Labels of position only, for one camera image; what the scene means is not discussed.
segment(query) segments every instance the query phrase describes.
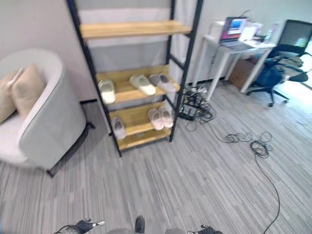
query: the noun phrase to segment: gray slipper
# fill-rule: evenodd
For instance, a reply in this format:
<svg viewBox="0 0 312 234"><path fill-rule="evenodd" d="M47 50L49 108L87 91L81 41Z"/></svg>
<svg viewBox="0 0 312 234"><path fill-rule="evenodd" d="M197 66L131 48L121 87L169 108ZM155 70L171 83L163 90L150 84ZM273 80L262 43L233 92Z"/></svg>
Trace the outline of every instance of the gray slipper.
<svg viewBox="0 0 312 234"><path fill-rule="evenodd" d="M127 136L125 126L123 125L121 118L119 117L113 118L112 126L114 130L114 134L118 140L122 140Z"/></svg>
<svg viewBox="0 0 312 234"><path fill-rule="evenodd" d="M176 88L175 86L169 81L165 74L154 74L149 76L150 82L168 94L175 93Z"/></svg>

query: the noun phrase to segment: desk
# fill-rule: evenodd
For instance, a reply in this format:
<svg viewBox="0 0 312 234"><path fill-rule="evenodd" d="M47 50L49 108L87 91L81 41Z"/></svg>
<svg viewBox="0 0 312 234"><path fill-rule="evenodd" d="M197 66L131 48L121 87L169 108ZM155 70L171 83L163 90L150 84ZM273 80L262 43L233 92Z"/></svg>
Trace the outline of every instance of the desk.
<svg viewBox="0 0 312 234"><path fill-rule="evenodd" d="M264 63L264 60L267 58L267 56L269 55L271 50L276 46L275 44L272 44L272 43L258 43L256 41L252 41L252 40L251 41L245 41L244 43L246 43L247 45L249 45L253 48L248 49L248 50L235 51L235 50L231 50L230 48L227 48L225 46L219 45L218 39L215 39L210 35L204 36L203 48L202 48L202 52L201 52L200 59L198 62L198 67L197 67L197 70L196 70L196 73L194 76L193 87L196 87L197 81L199 80L200 71L201 71L201 68L203 66L203 62L204 62L203 60L204 60L205 54L207 52L208 46L218 48L218 53L222 52L222 57L221 57L220 63L217 67L216 73L213 77L212 84L211 84L211 86L208 90L207 96L205 98L206 101L210 100L230 55L235 54L236 56L235 56L232 64L230 65L230 67L227 71L227 74L225 76L225 80L229 80L230 75L231 75L236 63L239 60L239 58L242 56L242 54L264 50L261 58L259 59L258 63L254 66L254 68L253 68L252 72L250 73L248 79L246 80L245 84L243 85L243 87L240 90L241 93L244 93L247 90L247 88L249 87L249 85L251 84L251 82L254 80L255 75L258 73L259 69L261 68L262 64Z"/></svg>

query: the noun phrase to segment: desk leg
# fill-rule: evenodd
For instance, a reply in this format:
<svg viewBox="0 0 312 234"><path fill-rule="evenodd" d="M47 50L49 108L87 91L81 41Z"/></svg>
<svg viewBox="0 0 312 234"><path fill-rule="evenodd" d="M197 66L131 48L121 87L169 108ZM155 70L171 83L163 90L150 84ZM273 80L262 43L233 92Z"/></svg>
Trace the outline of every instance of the desk leg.
<svg viewBox="0 0 312 234"><path fill-rule="evenodd" d="M201 73L201 69L203 67L204 58L205 58L205 55L206 55L206 52L207 52L207 47L208 47L207 40L204 39L202 50L201 50L201 54L200 54L200 58L199 58L198 65L197 65L197 68L196 68L196 71L195 71L195 75L194 75L194 80L193 80L193 85L192 85L193 88L196 88L196 86L197 86L197 82L199 80L199 75Z"/></svg>
<svg viewBox="0 0 312 234"><path fill-rule="evenodd" d="M213 92L215 90L215 87L218 84L218 81L220 79L220 75L221 75L221 73L222 73L222 71L224 69L224 66L226 65L226 62L228 61L228 58L229 58L229 56L231 54L228 51L223 51L222 53L223 53L223 56L222 56L221 61L219 63L218 70L215 73L214 80L211 83L211 86L210 86L210 88L208 90L208 93L207 93L207 96L206 96L206 101L210 100L210 98L211 98L211 96L212 96L212 94L213 94Z"/></svg>
<svg viewBox="0 0 312 234"><path fill-rule="evenodd" d="M226 73L225 79L224 80L229 80L230 79L230 75L232 74L233 69L235 68L235 65L237 63L237 61L239 60L239 58L241 57L242 54L236 54L231 66L229 67L228 72Z"/></svg>
<svg viewBox="0 0 312 234"><path fill-rule="evenodd" d="M246 80L246 82L244 83L243 87L241 88L241 90L240 90L241 93L244 93L247 90L247 88L249 87L249 85L252 83L255 75L258 73L259 69L261 68L261 66L264 63L264 60L267 58L267 56L269 55L271 50L272 50L272 48L266 50L266 52L263 53L263 55L261 56L261 58L259 59L257 64L254 66L253 71L250 73L250 75L249 75L248 79Z"/></svg>

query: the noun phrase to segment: wall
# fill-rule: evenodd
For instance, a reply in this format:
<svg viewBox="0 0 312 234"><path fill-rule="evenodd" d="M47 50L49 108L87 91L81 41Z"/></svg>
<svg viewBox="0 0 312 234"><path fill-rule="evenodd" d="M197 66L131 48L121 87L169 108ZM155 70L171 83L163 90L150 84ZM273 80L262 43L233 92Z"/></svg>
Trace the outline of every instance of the wall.
<svg viewBox="0 0 312 234"><path fill-rule="evenodd" d="M61 57L80 101L95 98L65 1L0 0L0 59L31 47L48 49Z"/></svg>
<svg viewBox="0 0 312 234"><path fill-rule="evenodd" d="M177 0L175 18L191 26L195 0ZM84 12L84 21L139 21L167 20L169 0L77 0ZM264 32L276 21L296 19L312 21L311 0L205 0L202 17L191 60L188 81L192 81L202 36L209 32L213 20L237 16L253 9L250 16L264 24ZM65 0L1 0L0 1L0 59L29 47L40 47L56 52L64 61L69 78L79 100L95 98L93 84L78 43ZM143 37L97 40L90 42L98 71L136 68L162 64L165 59L167 37ZM185 58L188 40L174 36L172 52ZM213 51L208 51L206 64ZM201 79L207 79L207 67ZM172 67L177 80L180 72Z"/></svg>

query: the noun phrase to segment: white slipper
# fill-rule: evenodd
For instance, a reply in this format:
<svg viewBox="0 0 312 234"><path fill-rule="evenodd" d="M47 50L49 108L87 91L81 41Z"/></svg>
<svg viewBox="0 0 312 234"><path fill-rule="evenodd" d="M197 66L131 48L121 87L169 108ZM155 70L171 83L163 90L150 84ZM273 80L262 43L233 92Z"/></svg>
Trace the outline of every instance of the white slipper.
<svg viewBox="0 0 312 234"><path fill-rule="evenodd" d="M156 93L155 86L144 75L130 77L130 83L146 95L150 96Z"/></svg>
<svg viewBox="0 0 312 234"><path fill-rule="evenodd" d="M126 129L125 126L123 125L121 118L119 117L112 118L112 126L117 140L122 140L127 136Z"/></svg>
<svg viewBox="0 0 312 234"><path fill-rule="evenodd" d="M174 125L174 120L172 119L169 111L167 111L167 109L164 107L159 107L158 111L160 113L161 120L162 120L162 123L164 124L164 126L166 128L171 128Z"/></svg>
<svg viewBox="0 0 312 234"><path fill-rule="evenodd" d="M110 80L101 80L98 88L105 104L111 104L116 100L114 84Z"/></svg>
<svg viewBox="0 0 312 234"><path fill-rule="evenodd" d="M147 116L155 130L161 130L164 128L164 124L161 120L161 115L158 110L154 108L149 110Z"/></svg>
<svg viewBox="0 0 312 234"><path fill-rule="evenodd" d="M168 94L172 94L176 92L176 88L171 82L169 81L168 77L165 74L154 74L150 75L149 77L150 82L154 86L158 86L163 91L165 91Z"/></svg>

